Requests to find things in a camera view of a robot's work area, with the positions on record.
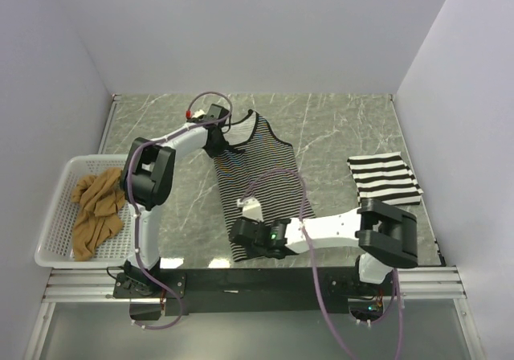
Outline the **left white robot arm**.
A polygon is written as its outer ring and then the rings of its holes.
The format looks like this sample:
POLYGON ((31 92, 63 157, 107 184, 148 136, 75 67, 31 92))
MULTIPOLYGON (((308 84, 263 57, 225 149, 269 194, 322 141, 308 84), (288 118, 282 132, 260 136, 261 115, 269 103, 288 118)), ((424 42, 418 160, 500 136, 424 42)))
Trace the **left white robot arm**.
POLYGON ((206 112, 186 110, 180 128, 154 139, 138 137, 129 150, 120 177, 120 188, 132 207, 134 248, 124 263, 124 274, 142 297, 158 290, 173 290, 160 278, 158 229, 161 206, 169 197, 176 162, 196 150, 210 157, 227 148, 222 127, 230 120, 232 108, 212 104, 206 112))

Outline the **wide-striped black white tank top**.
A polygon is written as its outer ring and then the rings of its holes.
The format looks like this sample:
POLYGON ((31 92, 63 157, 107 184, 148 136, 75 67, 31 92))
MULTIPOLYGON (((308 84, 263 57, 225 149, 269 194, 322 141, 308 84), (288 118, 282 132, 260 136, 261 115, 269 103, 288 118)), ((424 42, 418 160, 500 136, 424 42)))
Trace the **wide-striped black white tank top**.
POLYGON ((352 156, 347 165, 359 205, 363 199, 377 199, 392 206, 421 204, 423 190, 400 152, 352 156))

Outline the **aluminium frame rail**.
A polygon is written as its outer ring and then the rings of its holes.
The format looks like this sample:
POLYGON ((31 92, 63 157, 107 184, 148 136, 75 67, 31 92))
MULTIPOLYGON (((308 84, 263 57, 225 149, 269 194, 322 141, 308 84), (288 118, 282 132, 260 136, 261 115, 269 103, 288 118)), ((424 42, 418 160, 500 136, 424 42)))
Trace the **aluminium frame rail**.
MULTIPOLYGON (((424 267, 398 272, 406 300, 463 299, 466 296, 456 267, 424 267)), ((43 303, 128 303, 113 297, 114 279, 100 269, 53 269, 43 303)))

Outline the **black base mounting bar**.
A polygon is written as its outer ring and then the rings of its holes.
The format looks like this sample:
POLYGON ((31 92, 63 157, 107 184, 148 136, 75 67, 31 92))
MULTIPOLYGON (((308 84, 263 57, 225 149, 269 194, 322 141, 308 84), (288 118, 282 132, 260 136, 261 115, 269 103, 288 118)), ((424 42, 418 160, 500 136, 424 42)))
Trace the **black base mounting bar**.
POLYGON ((311 311, 319 308, 315 288, 320 288, 329 313, 348 313, 350 301, 370 301, 393 293, 393 277, 381 284, 359 281, 350 267, 318 268, 217 268, 162 269, 161 288, 142 275, 116 276, 113 296, 129 300, 137 320, 157 320, 161 313, 245 313, 311 311))

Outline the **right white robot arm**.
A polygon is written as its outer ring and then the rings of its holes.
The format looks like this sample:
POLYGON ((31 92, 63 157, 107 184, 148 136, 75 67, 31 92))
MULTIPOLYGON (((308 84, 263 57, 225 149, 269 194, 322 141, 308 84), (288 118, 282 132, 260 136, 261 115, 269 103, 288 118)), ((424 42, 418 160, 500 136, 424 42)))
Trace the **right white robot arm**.
POLYGON ((393 269, 418 266, 417 218, 410 212, 365 199, 351 211, 314 219, 279 219, 267 225, 256 198, 242 209, 229 232, 231 243, 257 256, 281 260, 323 248, 360 248, 353 287, 363 295, 377 289, 393 269))

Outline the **tan tank top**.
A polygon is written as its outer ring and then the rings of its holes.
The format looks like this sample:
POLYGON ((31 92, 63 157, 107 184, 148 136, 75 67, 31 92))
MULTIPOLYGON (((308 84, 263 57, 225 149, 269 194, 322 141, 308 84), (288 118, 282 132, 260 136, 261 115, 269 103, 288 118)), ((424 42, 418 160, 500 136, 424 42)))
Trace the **tan tank top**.
POLYGON ((79 205, 71 232, 76 261, 90 260, 102 243, 122 230, 124 222, 118 213, 125 205, 125 196, 120 177, 121 169, 111 167, 98 175, 84 175, 72 190, 71 202, 79 205))

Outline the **white plastic basket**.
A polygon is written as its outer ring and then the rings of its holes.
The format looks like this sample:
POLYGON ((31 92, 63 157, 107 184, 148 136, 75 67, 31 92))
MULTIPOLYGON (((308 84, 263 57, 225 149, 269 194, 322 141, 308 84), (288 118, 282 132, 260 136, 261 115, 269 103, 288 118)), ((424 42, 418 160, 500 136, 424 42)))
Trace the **white plastic basket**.
POLYGON ((62 170, 47 212, 39 242, 35 250, 35 262, 41 267, 55 269, 104 269, 121 266, 134 251, 133 207, 124 205, 118 212, 124 223, 123 229, 113 238, 103 242, 95 255, 85 261, 77 261, 72 248, 72 229, 79 214, 79 205, 71 201, 71 192, 85 175, 98 175, 110 167, 122 168, 125 154, 90 154, 74 157, 62 170))

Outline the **thin-striped black white tank top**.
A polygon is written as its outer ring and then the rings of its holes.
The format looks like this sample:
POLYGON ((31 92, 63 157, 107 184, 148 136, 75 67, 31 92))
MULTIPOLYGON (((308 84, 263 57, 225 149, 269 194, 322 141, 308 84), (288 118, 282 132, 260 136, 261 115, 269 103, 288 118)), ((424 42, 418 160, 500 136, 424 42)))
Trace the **thin-striped black white tank top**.
POLYGON ((298 178, 283 172, 262 176, 274 169, 298 170, 292 144, 280 140, 263 116, 250 110, 224 137, 229 146, 213 162, 228 231, 241 215, 237 201, 246 196, 253 182, 257 185, 251 193, 258 199, 267 225, 299 215, 308 219, 316 216, 310 203, 300 207, 303 189, 298 178))

